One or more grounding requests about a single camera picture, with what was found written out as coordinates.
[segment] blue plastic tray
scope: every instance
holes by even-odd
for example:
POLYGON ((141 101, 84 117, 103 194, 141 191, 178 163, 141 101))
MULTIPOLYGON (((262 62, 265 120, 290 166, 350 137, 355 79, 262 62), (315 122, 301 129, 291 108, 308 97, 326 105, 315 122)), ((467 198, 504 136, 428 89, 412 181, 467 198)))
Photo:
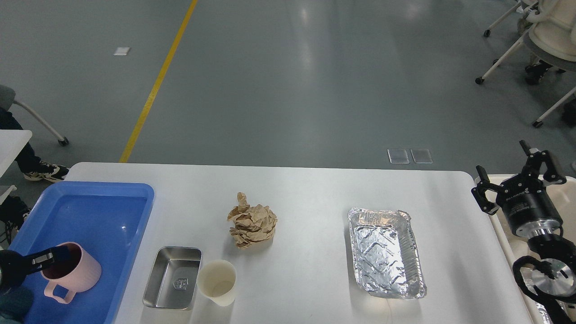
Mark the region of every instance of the blue plastic tray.
MULTIPOLYGON (((68 305, 44 296, 48 281, 31 274, 25 323, 109 324, 114 321, 150 216, 154 190, 143 183, 64 181, 48 187, 10 246, 22 255, 78 242, 102 266, 98 283, 68 305)), ((66 290, 56 289, 64 296, 66 290)))

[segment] gray floor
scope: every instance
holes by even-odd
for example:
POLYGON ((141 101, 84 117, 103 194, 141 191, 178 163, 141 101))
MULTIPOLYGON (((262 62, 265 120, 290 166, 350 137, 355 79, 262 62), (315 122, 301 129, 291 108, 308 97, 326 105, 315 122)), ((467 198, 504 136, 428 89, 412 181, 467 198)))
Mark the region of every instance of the gray floor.
MULTIPOLYGON (((576 77, 527 86, 520 51, 474 83, 517 38, 513 1, 199 0, 130 162, 516 173, 518 141, 575 176, 576 135, 555 112, 576 77), (429 148, 433 164, 390 164, 429 148)), ((190 0, 0 2, 0 83, 66 135, 60 148, 13 111, 38 155, 118 161, 190 0), (116 47, 130 46, 115 57, 116 47)), ((47 184, 14 183, 33 204, 47 184)))

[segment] paper cup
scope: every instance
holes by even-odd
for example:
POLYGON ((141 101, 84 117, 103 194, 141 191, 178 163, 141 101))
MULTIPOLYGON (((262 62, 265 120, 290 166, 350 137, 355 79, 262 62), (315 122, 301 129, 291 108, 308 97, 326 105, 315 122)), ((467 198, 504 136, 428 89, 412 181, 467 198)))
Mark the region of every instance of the paper cup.
POLYGON ((204 265, 196 279, 200 292, 220 306, 228 306, 236 298, 236 269, 226 260, 204 265))

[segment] chair leg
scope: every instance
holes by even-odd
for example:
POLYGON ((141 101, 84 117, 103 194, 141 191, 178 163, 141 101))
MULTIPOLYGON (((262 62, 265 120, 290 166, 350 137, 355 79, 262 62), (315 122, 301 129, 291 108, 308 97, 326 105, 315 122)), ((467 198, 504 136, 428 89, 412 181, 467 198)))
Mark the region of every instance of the chair leg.
POLYGON ((504 55, 502 55, 493 65, 490 69, 488 69, 488 71, 486 71, 486 73, 484 73, 483 76, 476 78, 476 84, 482 84, 484 83, 484 80, 502 63, 504 62, 504 60, 506 58, 508 58, 510 55, 514 54, 514 52, 516 52, 520 47, 522 47, 522 45, 524 45, 524 42, 522 41, 522 37, 520 37, 515 43, 514 45, 512 45, 510 48, 508 48, 508 50, 504 53, 504 55))
POLYGON ((24 108, 34 118, 36 118, 36 120, 38 120, 42 124, 42 126, 46 127, 46 129, 50 133, 52 133, 52 135, 54 135, 56 137, 56 139, 58 140, 58 143, 60 143, 60 145, 66 146, 70 143, 66 137, 63 137, 62 135, 60 135, 52 126, 50 126, 50 124, 48 124, 48 122, 44 118, 42 118, 42 116, 40 116, 34 109, 30 108, 29 105, 27 105, 21 101, 18 101, 18 100, 14 100, 14 104, 24 108))
POLYGON ((518 1, 518 3, 516 5, 514 5, 512 8, 510 8, 508 11, 506 11, 505 14, 502 15, 502 17, 496 19, 496 21, 494 21, 492 23, 492 25, 488 26, 488 29, 486 29, 484 31, 484 37, 488 37, 490 36, 490 31, 496 27, 496 25, 498 25, 499 23, 502 22, 502 20, 506 19, 506 17, 508 17, 510 14, 512 14, 512 12, 515 12, 516 9, 518 9, 520 7, 520 5, 522 5, 522 1, 518 1))
POLYGON ((542 116, 538 117, 538 119, 534 120, 534 122, 532 123, 532 126, 539 128, 540 126, 542 126, 542 120, 544 118, 546 118, 546 116, 548 116, 550 113, 552 113, 552 111, 554 111, 556 108, 558 108, 564 101, 566 101, 566 99, 568 99, 571 95, 573 95, 576 92, 576 86, 570 90, 565 96, 563 96, 560 100, 558 100, 554 106, 550 107, 550 109, 546 110, 545 113, 542 114, 542 116))

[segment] yellow floor line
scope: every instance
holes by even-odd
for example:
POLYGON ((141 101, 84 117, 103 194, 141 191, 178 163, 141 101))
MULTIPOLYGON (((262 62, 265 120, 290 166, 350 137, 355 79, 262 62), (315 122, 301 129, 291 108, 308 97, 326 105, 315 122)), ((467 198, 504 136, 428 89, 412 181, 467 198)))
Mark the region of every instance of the yellow floor line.
POLYGON ((190 4, 190 7, 188 8, 188 11, 186 12, 186 16, 184 16, 184 20, 182 21, 182 24, 180 25, 180 29, 178 29, 178 33, 176 34, 176 37, 174 37, 174 41, 172 42, 172 46, 170 47, 170 51, 168 51, 168 55, 166 56, 166 59, 164 60, 164 64, 162 64, 162 68, 160 69, 160 72, 158 73, 158 77, 156 78, 156 82, 154 82, 154 86, 152 87, 152 90, 150 91, 150 94, 148 95, 148 99, 146 100, 146 104, 144 104, 144 108, 142 108, 142 112, 140 113, 140 117, 138 117, 138 120, 136 121, 136 126, 134 126, 134 130, 132 131, 132 134, 130 135, 130 138, 128 139, 128 143, 126 143, 126 147, 124 148, 124 152, 122 152, 122 156, 120 157, 120 161, 119 161, 120 163, 128 162, 128 159, 130 158, 130 154, 132 154, 132 149, 134 149, 134 144, 136 144, 136 140, 138 139, 138 136, 140 135, 140 131, 142 130, 142 126, 144 126, 144 123, 146 122, 146 118, 148 117, 148 113, 150 112, 150 109, 152 108, 152 104, 154 103, 154 99, 156 99, 156 94, 158 94, 158 90, 160 90, 160 86, 162 85, 164 77, 166 76, 166 72, 168 71, 168 68, 170 67, 170 63, 172 62, 172 58, 174 58, 174 53, 176 52, 176 49, 178 48, 178 44, 180 44, 180 40, 182 39, 182 35, 184 34, 184 31, 186 30, 186 26, 188 25, 188 21, 190 20, 190 16, 192 16, 192 12, 194 12, 194 8, 196 7, 197 2, 198 2, 198 0, 192 1, 192 3, 190 4))

